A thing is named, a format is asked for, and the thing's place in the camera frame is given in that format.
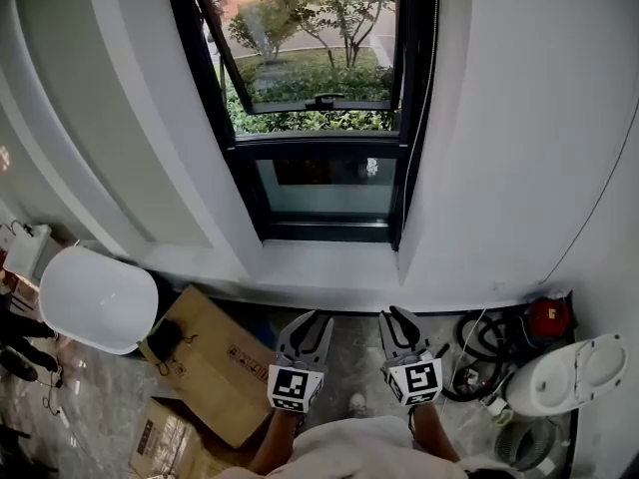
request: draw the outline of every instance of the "window handle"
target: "window handle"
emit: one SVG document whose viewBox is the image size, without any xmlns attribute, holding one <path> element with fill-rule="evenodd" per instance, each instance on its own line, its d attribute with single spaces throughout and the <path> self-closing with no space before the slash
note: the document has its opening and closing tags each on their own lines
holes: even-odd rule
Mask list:
<svg viewBox="0 0 639 479">
<path fill-rule="evenodd" d="M 332 104 L 335 98 L 343 98 L 341 92 L 322 92 L 315 95 L 314 100 L 306 100 L 305 106 L 307 110 L 332 110 Z"/>
</svg>

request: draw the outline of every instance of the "red object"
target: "red object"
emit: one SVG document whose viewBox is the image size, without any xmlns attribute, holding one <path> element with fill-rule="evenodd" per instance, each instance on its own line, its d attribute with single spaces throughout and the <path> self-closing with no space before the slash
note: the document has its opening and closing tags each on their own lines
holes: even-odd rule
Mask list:
<svg viewBox="0 0 639 479">
<path fill-rule="evenodd" d="M 561 337 L 570 326 L 570 308 L 563 299 L 533 301 L 528 312 L 531 333 L 539 338 Z"/>
</svg>

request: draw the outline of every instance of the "electrical outlet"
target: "electrical outlet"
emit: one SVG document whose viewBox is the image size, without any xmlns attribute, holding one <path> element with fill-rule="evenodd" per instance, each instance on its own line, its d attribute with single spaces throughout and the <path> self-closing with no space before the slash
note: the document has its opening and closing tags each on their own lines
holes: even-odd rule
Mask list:
<svg viewBox="0 0 639 479">
<path fill-rule="evenodd" d="M 9 228 L 6 226 L 0 226 L 0 248 L 5 251 L 9 251 L 13 238 L 13 233 L 9 231 Z"/>
</svg>

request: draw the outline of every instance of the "concrete floor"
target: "concrete floor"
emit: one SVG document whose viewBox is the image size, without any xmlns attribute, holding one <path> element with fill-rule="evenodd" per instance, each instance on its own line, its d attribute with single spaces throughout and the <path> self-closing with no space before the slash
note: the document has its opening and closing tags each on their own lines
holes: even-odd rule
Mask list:
<svg viewBox="0 0 639 479">
<path fill-rule="evenodd" d="M 263 309 L 253 310 L 266 321 Z M 269 312 L 268 322 L 274 335 L 295 316 L 289 311 Z M 447 383 L 452 362 L 460 353 L 452 339 L 458 316 L 427 317 L 432 348 L 438 350 L 447 342 L 452 346 L 443 364 Z M 238 319 L 255 321 L 250 309 Z M 41 341 L 37 345 L 46 348 L 51 343 Z M 43 398 L 49 393 L 47 386 L 26 383 L 2 371 L 0 413 L 5 423 L 31 434 L 30 440 L 23 441 L 28 455 L 58 468 L 63 479 L 136 477 L 128 469 L 128 460 L 149 398 L 175 397 L 174 392 L 146 361 L 110 355 L 76 342 L 63 342 L 52 351 L 65 365 L 65 384 L 60 390 L 53 390 L 51 404 L 54 410 L 57 407 L 64 410 L 69 425 L 43 407 Z M 309 415 L 307 427 L 344 418 L 347 401 L 356 391 L 366 396 L 371 415 L 396 415 L 407 420 L 406 410 L 396 404 L 383 382 L 379 371 L 383 361 L 376 317 L 336 316 L 325 387 Z M 40 378 L 46 383 L 50 381 L 44 370 Z M 443 396 L 436 403 L 443 403 Z M 567 435 L 569 415 L 558 422 Z M 478 402 L 448 402 L 442 423 L 461 456 L 494 457 L 492 448 L 499 429 Z M 565 459 L 565 450 L 559 454 L 560 460 Z M 542 477 L 535 474 L 529 473 L 527 477 Z"/>
</svg>

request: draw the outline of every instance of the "green shrub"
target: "green shrub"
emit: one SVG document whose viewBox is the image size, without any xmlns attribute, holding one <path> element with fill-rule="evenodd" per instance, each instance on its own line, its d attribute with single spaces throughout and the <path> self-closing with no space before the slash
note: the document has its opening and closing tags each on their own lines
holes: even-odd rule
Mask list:
<svg viewBox="0 0 639 479">
<path fill-rule="evenodd" d="M 255 64 L 242 68 L 245 82 L 253 81 Z M 326 68 L 313 63 L 298 63 L 271 87 L 256 91 L 247 83 L 253 101 L 292 102 L 309 99 L 310 95 L 342 92 L 346 100 L 384 101 L 389 99 L 392 71 L 384 68 Z M 394 112 L 384 111 L 330 111 L 279 112 L 249 116 L 244 111 L 233 87 L 228 88 L 227 110 L 237 133 L 272 133 L 316 130 L 371 130 L 392 129 Z"/>
<path fill-rule="evenodd" d="M 338 110 L 331 112 L 280 112 L 247 115 L 238 96 L 230 95 L 227 109 L 236 133 L 273 133 L 317 130 L 392 129 L 393 112 L 373 110 Z"/>
</svg>

